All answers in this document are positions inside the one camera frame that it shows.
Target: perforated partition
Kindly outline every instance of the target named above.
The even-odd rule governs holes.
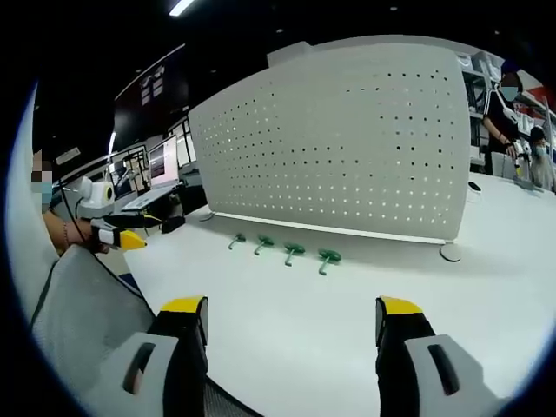
[[[384,43],[317,52],[189,113],[216,212],[454,239],[470,146],[455,54]]]

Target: keyboard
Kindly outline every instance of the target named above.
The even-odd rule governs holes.
[[[145,194],[137,197],[132,202],[129,202],[122,208],[122,210],[142,210],[150,203],[158,200],[160,197],[168,194],[175,188],[175,185],[169,185],[168,187],[161,187],[159,189],[151,189]]]

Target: green peg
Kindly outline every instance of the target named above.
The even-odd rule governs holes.
[[[232,250],[232,247],[235,245],[236,242],[245,242],[247,239],[245,239],[245,235],[242,233],[238,233],[237,235],[234,236],[234,240],[228,245],[228,249]]]
[[[291,259],[294,254],[301,255],[305,253],[305,248],[302,245],[298,245],[297,243],[284,243],[284,247],[288,251],[288,257],[286,258],[287,267],[292,266]]]
[[[263,247],[263,246],[274,246],[275,245],[275,241],[273,241],[271,238],[269,238],[268,236],[265,235],[259,235],[259,246],[257,246],[257,249],[255,249],[255,255],[259,255],[260,252],[259,250]]]
[[[335,251],[330,250],[330,249],[319,249],[319,255],[321,256],[321,258],[324,259],[324,262],[322,263],[321,267],[319,268],[319,274],[325,275],[325,276],[326,276],[327,273],[324,272],[324,269],[326,268],[328,263],[329,262],[339,262],[341,260],[341,255],[338,252],[335,252]]]

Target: white table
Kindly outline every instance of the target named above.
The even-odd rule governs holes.
[[[556,313],[556,196],[471,174],[457,239],[463,259],[439,247],[215,217],[197,210],[169,235],[125,258],[154,311],[208,297],[208,374],[267,416],[378,415],[374,300],[408,299],[437,334],[483,366],[486,384],[511,395],[549,340]],[[248,242],[228,244],[236,233]],[[256,235],[277,247],[255,256]],[[284,266],[284,241],[308,251]],[[343,255],[318,274],[318,248]]]

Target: hand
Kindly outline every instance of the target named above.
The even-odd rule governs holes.
[[[95,244],[95,242],[93,241],[93,230],[89,222],[83,219],[77,219],[76,223],[67,222],[66,228],[68,230],[68,246],[71,246],[75,243],[85,248],[93,248],[96,250],[96,252],[100,252],[103,254],[107,254],[109,252],[109,247],[107,245],[103,243],[99,245]]]
[[[516,158],[518,157],[518,154],[515,151],[515,148],[513,147],[513,145],[510,145],[506,148],[506,155],[511,157],[514,161],[516,160]]]

